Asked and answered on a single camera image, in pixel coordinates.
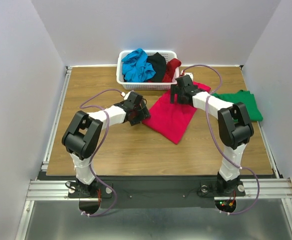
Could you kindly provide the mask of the pink red t shirt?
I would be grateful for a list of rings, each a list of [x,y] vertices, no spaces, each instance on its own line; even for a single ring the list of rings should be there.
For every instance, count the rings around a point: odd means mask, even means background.
[[[166,91],[150,108],[150,118],[144,125],[160,133],[174,144],[182,139],[197,109],[187,104],[170,103],[171,91]]]

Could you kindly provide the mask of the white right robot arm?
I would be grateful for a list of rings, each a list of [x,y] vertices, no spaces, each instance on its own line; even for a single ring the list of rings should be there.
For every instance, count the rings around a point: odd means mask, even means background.
[[[171,85],[170,103],[190,105],[206,113],[210,134],[213,134],[209,116],[218,121],[219,137],[224,149],[218,146],[223,159],[217,174],[216,192],[227,195],[240,182],[242,155],[254,128],[244,103],[231,103],[218,99],[195,85],[189,75],[176,78]]]

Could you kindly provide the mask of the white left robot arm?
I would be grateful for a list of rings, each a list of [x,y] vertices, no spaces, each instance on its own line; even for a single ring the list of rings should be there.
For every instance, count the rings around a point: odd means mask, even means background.
[[[131,126],[150,118],[146,99],[134,92],[121,92],[123,101],[108,108],[82,104],[63,137],[62,144],[70,154],[76,173],[75,182],[67,182],[69,195],[84,198],[101,196],[101,186],[93,170],[93,158],[113,125],[129,122]]]

